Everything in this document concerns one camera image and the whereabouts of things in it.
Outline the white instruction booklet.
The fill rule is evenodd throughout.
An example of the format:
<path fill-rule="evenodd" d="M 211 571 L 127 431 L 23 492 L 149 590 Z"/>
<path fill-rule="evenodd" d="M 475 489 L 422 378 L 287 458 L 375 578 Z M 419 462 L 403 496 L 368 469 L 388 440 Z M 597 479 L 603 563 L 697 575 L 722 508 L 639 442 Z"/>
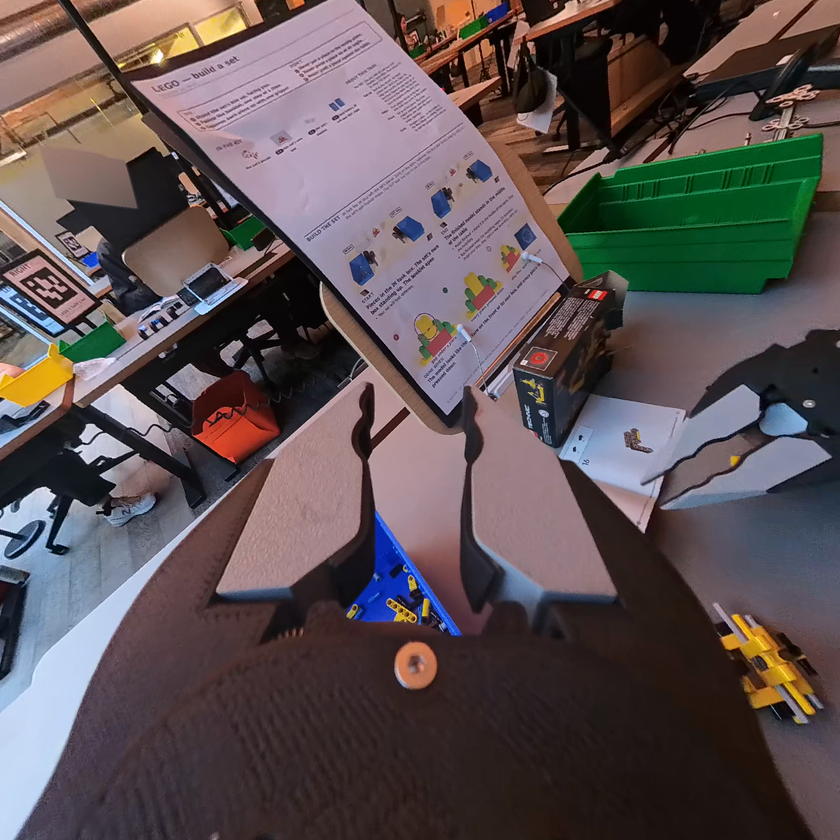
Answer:
<path fill-rule="evenodd" d="M 663 480 L 640 480 L 685 417 L 681 408 L 590 395 L 556 454 L 579 466 L 644 532 Z"/>

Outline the yellow plastic bin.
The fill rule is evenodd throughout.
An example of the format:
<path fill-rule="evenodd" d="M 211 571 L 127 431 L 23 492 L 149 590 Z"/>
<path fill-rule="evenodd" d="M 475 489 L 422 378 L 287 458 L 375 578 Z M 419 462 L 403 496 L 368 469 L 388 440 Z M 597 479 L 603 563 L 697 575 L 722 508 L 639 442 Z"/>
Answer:
<path fill-rule="evenodd" d="M 1 363 L 1 400 L 28 407 L 74 379 L 73 363 L 54 343 L 47 355 L 28 369 Z"/>

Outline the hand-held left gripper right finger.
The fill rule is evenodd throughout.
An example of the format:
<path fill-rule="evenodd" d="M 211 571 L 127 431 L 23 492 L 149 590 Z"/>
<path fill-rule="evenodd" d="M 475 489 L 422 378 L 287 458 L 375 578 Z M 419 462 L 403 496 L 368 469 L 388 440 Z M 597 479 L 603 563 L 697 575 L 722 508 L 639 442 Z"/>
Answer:
<path fill-rule="evenodd" d="M 617 589 L 554 451 L 474 386 L 462 400 L 460 577 L 473 613 L 610 604 Z"/>

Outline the black office chair base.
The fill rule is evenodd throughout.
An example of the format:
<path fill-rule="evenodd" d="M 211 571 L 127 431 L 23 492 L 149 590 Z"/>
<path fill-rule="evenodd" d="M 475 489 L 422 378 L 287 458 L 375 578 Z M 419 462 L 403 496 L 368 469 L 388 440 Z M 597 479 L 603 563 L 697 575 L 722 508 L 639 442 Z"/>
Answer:
<path fill-rule="evenodd" d="M 62 556 L 69 552 L 60 531 L 73 506 L 101 508 L 116 485 L 103 475 L 102 458 L 87 462 L 77 452 L 65 449 L 44 457 L 16 453 L 2 460 L 2 509 L 35 497 L 46 511 L 22 527 L 22 534 L 10 537 L 7 556 L 18 557 L 45 536 L 45 549 Z"/>

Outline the small green bin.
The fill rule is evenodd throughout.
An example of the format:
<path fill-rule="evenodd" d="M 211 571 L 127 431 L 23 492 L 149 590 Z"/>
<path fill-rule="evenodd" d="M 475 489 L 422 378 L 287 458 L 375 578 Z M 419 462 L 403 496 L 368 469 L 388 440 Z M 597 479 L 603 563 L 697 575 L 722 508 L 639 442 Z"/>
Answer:
<path fill-rule="evenodd" d="M 106 358 L 124 344 L 126 339 L 109 321 L 105 321 L 74 343 L 60 340 L 57 347 L 61 355 L 78 364 Z"/>

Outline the black monitor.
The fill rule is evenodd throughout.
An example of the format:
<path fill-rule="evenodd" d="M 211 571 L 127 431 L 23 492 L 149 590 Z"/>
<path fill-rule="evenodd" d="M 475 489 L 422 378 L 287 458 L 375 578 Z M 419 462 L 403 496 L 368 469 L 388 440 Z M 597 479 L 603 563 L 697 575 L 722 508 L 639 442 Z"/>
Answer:
<path fill-rule="evenodd" d="M 784 66 L 775 73 L 766 91 L 760 95 L 749 113 L 751 122 L 765 119 L 767 114 L 770 113 L 770 100 L 793 90 L 797 86 L 799 79 L 802 78 L 819 51 L 820 47 L 814 43 L 806 48 L 799 49 L 787 60 Z"/>

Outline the printed tag sign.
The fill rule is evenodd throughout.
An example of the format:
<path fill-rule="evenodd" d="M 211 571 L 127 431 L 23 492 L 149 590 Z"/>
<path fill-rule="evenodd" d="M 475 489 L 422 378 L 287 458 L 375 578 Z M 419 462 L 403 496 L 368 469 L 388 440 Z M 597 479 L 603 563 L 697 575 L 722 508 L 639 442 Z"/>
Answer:
<path fill-rule="evenodd" d="M 50 338 L 77 330 L 82 323 L 91 326 L 88 317 L 100 306 L 99 299 L 40 248 L 2 265 L 1 279 L 2 289 L 10 289 L 12 295 L 2 301 L 24 301 L 19 313 Z"/>

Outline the blue parts box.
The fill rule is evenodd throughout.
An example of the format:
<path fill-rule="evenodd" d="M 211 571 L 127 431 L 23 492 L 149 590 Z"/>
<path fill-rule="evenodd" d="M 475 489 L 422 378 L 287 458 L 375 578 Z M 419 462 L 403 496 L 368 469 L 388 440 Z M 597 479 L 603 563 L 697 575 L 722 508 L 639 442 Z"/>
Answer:
<path fill-rule="evenodd" d="M 389 568 L 404 561 L 407 561 L 419 572 L 378 512 L 375 514 L 374 525 L 374 572 L 377 569 Z"/>

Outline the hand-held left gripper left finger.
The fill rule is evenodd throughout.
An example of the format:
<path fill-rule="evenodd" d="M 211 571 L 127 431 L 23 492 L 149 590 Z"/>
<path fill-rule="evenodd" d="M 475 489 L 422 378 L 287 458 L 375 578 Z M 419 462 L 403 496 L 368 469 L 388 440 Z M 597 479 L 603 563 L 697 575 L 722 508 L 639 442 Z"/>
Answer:
<path fill-rule="evenodd" d="M 271 457 L 217 593 L 230 601 L 354 601 L 375 568 L 369 457 L 375 389 L 347 386 Z"/>

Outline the tablet device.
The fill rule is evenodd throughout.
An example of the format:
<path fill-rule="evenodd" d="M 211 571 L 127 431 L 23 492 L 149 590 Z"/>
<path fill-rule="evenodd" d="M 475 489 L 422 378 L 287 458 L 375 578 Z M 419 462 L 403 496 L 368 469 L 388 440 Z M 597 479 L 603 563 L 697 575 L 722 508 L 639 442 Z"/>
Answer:
<path fill-rule="evenodd" d="M 184 280 L 177 296 L 187 307 L 207 313 L 235 294 L 244 283 L 229 276 L 220 266 L 208 264 Z"/>

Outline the yellow black lego model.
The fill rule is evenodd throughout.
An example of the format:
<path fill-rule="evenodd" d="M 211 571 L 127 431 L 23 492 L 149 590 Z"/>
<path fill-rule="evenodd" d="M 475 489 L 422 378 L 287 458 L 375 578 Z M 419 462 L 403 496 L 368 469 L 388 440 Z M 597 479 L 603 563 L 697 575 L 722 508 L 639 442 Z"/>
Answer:
<path fill-rule="evenodd" d="M 718 616 L 719 640 L 737 668 L 751 708 L 808 724 L 824 706 L 809 681 L 816 670 L 802 650 L 750 614 L 729 614 L 718 603 L 712 608 Z"/>

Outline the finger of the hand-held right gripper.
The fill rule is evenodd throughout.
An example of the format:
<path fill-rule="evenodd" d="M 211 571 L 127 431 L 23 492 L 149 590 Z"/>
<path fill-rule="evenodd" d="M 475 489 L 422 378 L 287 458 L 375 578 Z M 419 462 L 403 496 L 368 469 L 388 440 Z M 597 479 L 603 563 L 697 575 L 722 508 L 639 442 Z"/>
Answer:
<path fill-rule="evenodd" d="M 744 454 L 733 467 L 659 506 L 667 511 L 778 494 L 838 481 L 838 436 L 781 436 Z"/>
<path fill-rule="evenodd" d="M 640 483 L 669 479 L 676 487 L 699 485 L 729 468 L 731 455 L 744 455 L 767 443 L 761 429 L 760 398 L 746 385 L 688 416 Z"/>

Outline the green plastic bin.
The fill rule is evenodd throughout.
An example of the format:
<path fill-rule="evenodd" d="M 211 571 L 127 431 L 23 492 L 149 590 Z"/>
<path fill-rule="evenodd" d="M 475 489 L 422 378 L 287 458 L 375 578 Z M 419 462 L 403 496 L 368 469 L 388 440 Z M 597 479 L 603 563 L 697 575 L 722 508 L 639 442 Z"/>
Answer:
<path fill-rule="evenodd" d="M 651 259 L 782 261 L 793 259 L 816 182 L 771 182 L 697 190 L 685 178 L 608 184 L 591 179 L 558 223 L 583 254 L 617 263 Z"/>
<path fill-rule="evenodd" d="M 789 276 L 803 233 L 803 224 L 776 219 L 567 237 L 587 278 L 612 270 L 631 291 L 759 295 Z"/>
<path fill-rule="evenodd" d="M 792 182 L 819 183 L 823 175 L 821 133 L 739 146 L 594 174 L 557 217 L 567 234 L 585 230 L 599 202 L 621 203 L 693 193 L 718 193 Z"/>

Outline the beige chair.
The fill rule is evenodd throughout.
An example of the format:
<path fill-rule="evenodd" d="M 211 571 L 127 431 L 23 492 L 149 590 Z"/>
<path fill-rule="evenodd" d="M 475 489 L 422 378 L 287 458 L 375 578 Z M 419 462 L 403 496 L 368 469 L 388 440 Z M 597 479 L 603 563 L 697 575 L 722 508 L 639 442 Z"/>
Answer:
<path fill-rule="evenodd" d="M 221 264 L 231 246 L 207 210 L 191 206 L 122 254 L 122 261 L 159 298 L 176 294 L 208 264 Z"/>

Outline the black lego box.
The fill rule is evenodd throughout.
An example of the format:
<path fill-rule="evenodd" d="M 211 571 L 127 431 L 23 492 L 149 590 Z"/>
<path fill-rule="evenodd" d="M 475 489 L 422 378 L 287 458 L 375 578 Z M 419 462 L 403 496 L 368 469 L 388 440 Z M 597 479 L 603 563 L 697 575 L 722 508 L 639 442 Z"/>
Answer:
<path fill-rule="evenodd" d="M 612 366 L 607 341 L 623 326 L 627 288 L 612 270 L 574 286 L 513 365 L 522 423 L 552 448 L 563 445 L 583 404 Z"/>

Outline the white sneaker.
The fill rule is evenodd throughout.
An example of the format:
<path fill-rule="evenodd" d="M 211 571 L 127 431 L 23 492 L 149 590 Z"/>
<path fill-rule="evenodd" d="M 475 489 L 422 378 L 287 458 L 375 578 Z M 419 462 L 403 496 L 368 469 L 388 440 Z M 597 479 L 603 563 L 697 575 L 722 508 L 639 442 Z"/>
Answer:
<path fill-rule="evenodd" d="M 121 528 L 133 519 L 149 513 L 157 501 L 153 492 L 135 497 L 109 497 L 101 504 L 98 515 L 114 528 Z"/>

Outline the pile of small lego pieces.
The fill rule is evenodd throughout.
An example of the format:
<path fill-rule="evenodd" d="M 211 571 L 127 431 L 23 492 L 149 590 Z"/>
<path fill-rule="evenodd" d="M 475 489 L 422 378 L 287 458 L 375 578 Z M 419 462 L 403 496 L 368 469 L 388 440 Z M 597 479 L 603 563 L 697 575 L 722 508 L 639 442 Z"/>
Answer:
<path fill-rule="evenodd" d="M 357 622 L 406 623 L 461 635 L 423 576 L 407 561 L 377 569 L 346 616 Z"/>

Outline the white desk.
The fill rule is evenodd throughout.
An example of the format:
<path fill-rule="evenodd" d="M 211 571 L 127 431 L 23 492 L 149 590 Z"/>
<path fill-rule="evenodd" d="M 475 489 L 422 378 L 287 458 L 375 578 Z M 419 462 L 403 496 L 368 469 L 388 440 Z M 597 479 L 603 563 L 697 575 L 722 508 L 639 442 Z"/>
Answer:
<path fill-rule="evenodd" d="M 199 314 L 190 309 L 164 326 L 163 330 L 154 332 L 149 339 L 139 337 L 136 318 L 127 319 L 124 325 L 129 328 L 129 339 L 121 348 L 110 354 L 110 363 L 89 380 L 76 378 L 74 381 L 74 405 L 86 407 L 95 403 L 113 387 L 125 382 L 132 374 L 158 359 L 163 352 L 195 333 L 205 323 L 216 326 L 232 320 L 232 317 L 226 316 L 226 311 L 238 305 L 253 289 L 264 284 L 269 275 L 294 258 L 294 252 L 281 242 L 252 256 L 248 256 L 244 251 L 235 252 L 234 256 L 224 263 L 224 267 L 239 270 L 239 277 L 244 280 L 244 285 L 238 287 L 208 313 Z"/>

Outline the dark backpack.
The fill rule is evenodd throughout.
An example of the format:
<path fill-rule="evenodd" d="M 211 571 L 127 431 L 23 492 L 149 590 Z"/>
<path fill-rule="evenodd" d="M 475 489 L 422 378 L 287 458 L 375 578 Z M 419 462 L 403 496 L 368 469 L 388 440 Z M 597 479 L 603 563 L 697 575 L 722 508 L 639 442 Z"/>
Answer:
<path fill-rule="evenodd" d="M 542 106 L 552 106 L 555 98 L 555 80 L 550 73 L 537 65 L 526 40 L 520 43 L 517 58 L 511 87 L 516 114 L 530 114 Z"/>

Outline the orange bag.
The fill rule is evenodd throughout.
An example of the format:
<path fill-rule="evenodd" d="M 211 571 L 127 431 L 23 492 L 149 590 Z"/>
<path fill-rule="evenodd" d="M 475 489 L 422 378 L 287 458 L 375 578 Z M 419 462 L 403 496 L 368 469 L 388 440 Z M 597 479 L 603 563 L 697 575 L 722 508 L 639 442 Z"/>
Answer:
<path fill-rule="evenodd" d="M 270 398 L 244 371 L 217 380 L 193 402 L 191 435 L 234 465 L 280 434 Z"/>

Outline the printed instruction sheet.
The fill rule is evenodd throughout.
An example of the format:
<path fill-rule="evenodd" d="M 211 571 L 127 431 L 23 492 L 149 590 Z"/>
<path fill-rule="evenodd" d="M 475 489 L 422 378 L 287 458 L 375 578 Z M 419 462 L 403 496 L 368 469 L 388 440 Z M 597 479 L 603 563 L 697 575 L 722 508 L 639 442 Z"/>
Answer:
<path fill-rule="evenodd" d="M 488 141 L 357 2 L 124 79 L 448 427 L 570 278 Z"/>

